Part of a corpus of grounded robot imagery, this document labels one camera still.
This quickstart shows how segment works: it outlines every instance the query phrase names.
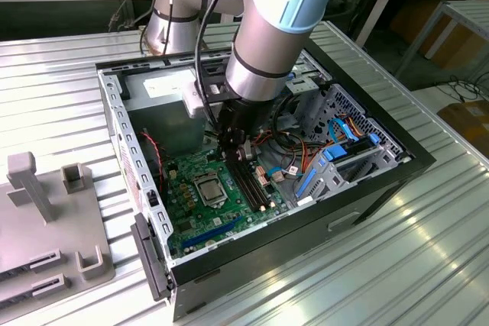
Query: robotic arm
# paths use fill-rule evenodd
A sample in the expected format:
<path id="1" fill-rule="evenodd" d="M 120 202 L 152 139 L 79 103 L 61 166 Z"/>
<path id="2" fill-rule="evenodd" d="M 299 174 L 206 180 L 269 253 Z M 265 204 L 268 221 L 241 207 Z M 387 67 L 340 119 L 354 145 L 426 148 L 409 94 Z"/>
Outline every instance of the robotic arm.
<path id="1" fill-rule="evenodd" d="M 167 53 L 193 50 L 199 11 L 211 1 L 155 0 L 146 32 L 151 52 L 162 54 L 165 46 Z M 238 146 L 270 115 L 328 0 L 216 1 L 217 12 L 243 14 L 225 73 L 226 87 L 240 98 L 225 102 L 218 119 L 224 140 Z"/>

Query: blue latch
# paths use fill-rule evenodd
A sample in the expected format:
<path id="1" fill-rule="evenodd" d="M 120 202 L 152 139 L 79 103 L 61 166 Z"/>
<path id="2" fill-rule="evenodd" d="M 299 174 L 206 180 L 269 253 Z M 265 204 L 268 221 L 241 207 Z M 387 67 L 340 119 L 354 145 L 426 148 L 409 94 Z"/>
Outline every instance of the blue latch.
<path id="1" fill-rule="evenodd" d="M 324 157 L 331 162 L 336 158 L 343 157 L 346 155 L 346 150 L 343 149 L 341 145 L 335 145 L 334 147 L 325 148 L 322 153 Z"/>
<path id="2" fill-rule="evenodd" d="M 372 140 L 372 143 L 374 143 L 375 145 L 378 145 L 381 142 L 381 139 L 375 133 L 370 133 L 368 136 L 370 137 L 370 140 Z"/>

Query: gray tray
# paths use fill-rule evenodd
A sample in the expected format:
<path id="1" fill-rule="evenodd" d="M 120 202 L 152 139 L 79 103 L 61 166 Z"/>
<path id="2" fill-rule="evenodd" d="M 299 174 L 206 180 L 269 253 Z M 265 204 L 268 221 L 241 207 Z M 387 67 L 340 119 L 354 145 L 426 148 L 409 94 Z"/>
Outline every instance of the gray tray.
<path id="1" fill-rule="evenodd" d="M 0 324 L 115 275 L 90 169 L 73 165 L 36 177 L 31 159 L 34 168 L 23 173 L 37 178 L 52 218 L 45 221 L 23 189 L 0 186 Z"/>

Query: ribbed metal surface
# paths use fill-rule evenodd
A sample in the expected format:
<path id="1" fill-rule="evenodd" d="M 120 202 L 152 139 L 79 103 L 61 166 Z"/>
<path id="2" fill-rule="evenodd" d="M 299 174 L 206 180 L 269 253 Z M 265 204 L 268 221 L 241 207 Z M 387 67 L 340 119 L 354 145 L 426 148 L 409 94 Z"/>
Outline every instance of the ribbed metal surface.
<path id="1" fill-rule="evenodd" d="M 447 2 L 445 13 L 489 41 L 489 0 Z"/>
<path id="2" fill-rule="evenodd" d="M 206 43 L 228 45 L 235 28 L 210 27 Z M 486 325 L 487 160 L 332 25 L 319 25 L 312 37 L 437 162 L 372 219 L 179 324 Z M 22 150 L 36 154 L 38 172 L 88 164 L 116 266 L 111 282 L 11 324 L 170 324 L 165 303 L 151 298 L 130 235 L 134 213 L 93 67 L 138 56 L 138 39 L 124 32 L 0 44 L 0 178 L 5 156 Z"/>

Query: red wire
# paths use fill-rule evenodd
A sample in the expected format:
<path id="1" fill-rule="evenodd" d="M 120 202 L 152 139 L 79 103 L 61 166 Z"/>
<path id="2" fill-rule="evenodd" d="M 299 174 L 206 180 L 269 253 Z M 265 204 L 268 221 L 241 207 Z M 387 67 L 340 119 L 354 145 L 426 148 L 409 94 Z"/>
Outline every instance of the red wire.
<path id="1" fill-rule="evenodd" d="M 150 137 L 148 134 L 141 132 L 140 133 L 143 137 L 148 139 L 151 144 L 153 144 L 154 151 L 156 152 L 156 157 L 158 158 L 158 169 L 160 171 L 160 192 L 163 191 L 163 167 L 162 167 L 162 161 L 160 157 L 160 151 L 158 150 L 157 143 L 153 140 L 152 137 Z"/>

